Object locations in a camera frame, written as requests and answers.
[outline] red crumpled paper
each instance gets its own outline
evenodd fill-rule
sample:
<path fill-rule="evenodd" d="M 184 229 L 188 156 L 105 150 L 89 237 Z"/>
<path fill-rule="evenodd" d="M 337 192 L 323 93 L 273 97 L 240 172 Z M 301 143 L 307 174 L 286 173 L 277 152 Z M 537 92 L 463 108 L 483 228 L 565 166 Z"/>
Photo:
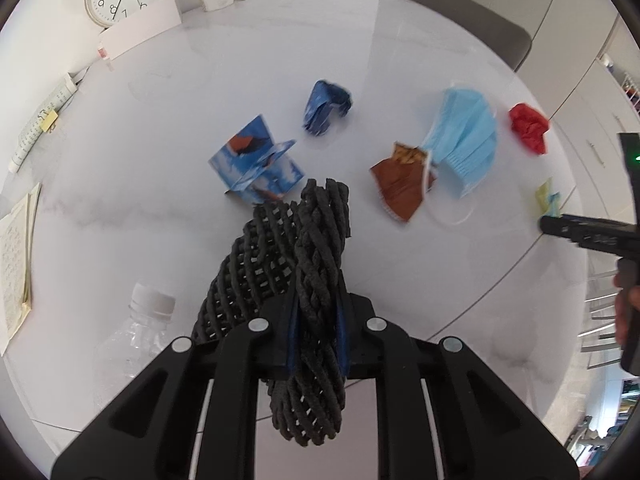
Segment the red crumpled paper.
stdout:
<path fill-rule="evenodd" d="M 548 119 L 524 103 L 515 105 L 509 111 L 509 117 L 511 131 L 517 134 L 532 152 L 544 155 L 546 153 L 544 134 L 549 129 Z"/>

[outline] plastic water bottle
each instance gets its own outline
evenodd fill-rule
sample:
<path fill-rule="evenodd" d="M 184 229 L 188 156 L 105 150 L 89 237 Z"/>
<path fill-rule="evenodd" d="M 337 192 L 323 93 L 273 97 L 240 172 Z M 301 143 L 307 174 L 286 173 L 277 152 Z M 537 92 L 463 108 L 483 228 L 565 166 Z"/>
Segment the plastic water bottle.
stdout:
<path fill-rule="evenodd" d="M 166 328 L 175 298 L 137 283 L 129 318 L 95 352 L 94 403 L 109 404 L 170 343 Z"/>

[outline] cabinet handle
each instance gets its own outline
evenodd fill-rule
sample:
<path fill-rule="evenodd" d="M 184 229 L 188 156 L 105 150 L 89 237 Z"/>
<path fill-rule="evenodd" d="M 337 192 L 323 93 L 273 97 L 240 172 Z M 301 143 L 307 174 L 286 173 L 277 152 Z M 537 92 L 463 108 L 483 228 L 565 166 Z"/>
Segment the cabinet handle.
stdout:
<path fill-rule="evenodd" d="M 613 117 L 615 118 L 615 120 L 618 122 L 618 126 L 620 126 L 620 130 L 622 131 L 622 133 L 626 134 L 626 128 L 625 125 L 622 124 L 622 121 L 620 120 L 620 118 L 616 115 L 613 114 Z"/>
<path fill-rule="evenodd" d="M 600 165 L 603 168 L 606 168 L 606 166 L 604 165 L 604 160 L 602 160 L 600 154 L 598 153 L 598 150 L 596 150 L 596 147 L 593 145 L 593 143 L 587 140 L 587 144 L 591 148 L 591 151 L 593 151 L 593 155 L 595 155 L 595 157 L 598 159 L 598 162 L 600 163 Z"/>

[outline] white table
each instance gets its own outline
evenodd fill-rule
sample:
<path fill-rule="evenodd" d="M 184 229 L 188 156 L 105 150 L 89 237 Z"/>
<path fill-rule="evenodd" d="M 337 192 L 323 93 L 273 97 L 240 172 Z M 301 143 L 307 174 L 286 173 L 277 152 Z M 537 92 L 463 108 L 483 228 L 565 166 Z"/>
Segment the white table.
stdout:
<path fill-rule="evenodd" d="M 537 105 L 518 77 L 479 40 L 407 0 L 247 0 L 183 19 L 111 65 L 92 66 L 56 131 L 5 185 L 11 201 L 44 181 L 33 311 L 5 356 L 39 427 L 79 431 L 94 415 L 94 348 L 126 317 L 136 281 L 175 296 L 175 332 L 190 333 L 251 218 L 249 206 L 224 195 L 207 159 L 258 114 L 276 141 L 297 140 L 289 153 L 307 177 L 350 187 L 348 289 L 412 336 L 460 336 L 542 416 L 582 319 L 586 255 L 540 238 L 534 191 L 548 177 L 571 195 L 565 210 L 580 214 L 582 205 L 555 132 L 540 157 L 510 132 L 508 110 Z M 315 138 L 301 124 L 321 78 L 349 89 L 354 106 Z M 454 83 L 484 92 L 495 108 L 495 165 L 466 221 L 442 224 L 423 206 L 400 225 L 369 168 L 395 140 L 419 144 Z M 343 432 L 327 446 L 299 450 L 270 420 L 259 422 L 257 478 L 299 476 L 297 468 L 312 472 L 306 478 L 345 478 L 345 467 L 373 478 L 374 390 L 365 382 L 348 392 Z M 349 462 L 348 453 L 360 458 Z"/>

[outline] yellow clip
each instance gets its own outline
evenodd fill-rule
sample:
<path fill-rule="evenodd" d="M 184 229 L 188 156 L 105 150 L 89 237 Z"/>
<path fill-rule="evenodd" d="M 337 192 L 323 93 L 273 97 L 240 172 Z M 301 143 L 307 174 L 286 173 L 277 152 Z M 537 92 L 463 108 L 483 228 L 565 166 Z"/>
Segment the yellow clip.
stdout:
<path fill-rule="evenodd" d="M 44 118 L 44 120 L 40 123 L 40 127 L 42 128 L 43 132 L 46 132 L 51 125 L 56 121 L 56 119 L 58 118 L 58 114 L 56 113 L 55 110 L 50 111 L 47 116 Z"/>

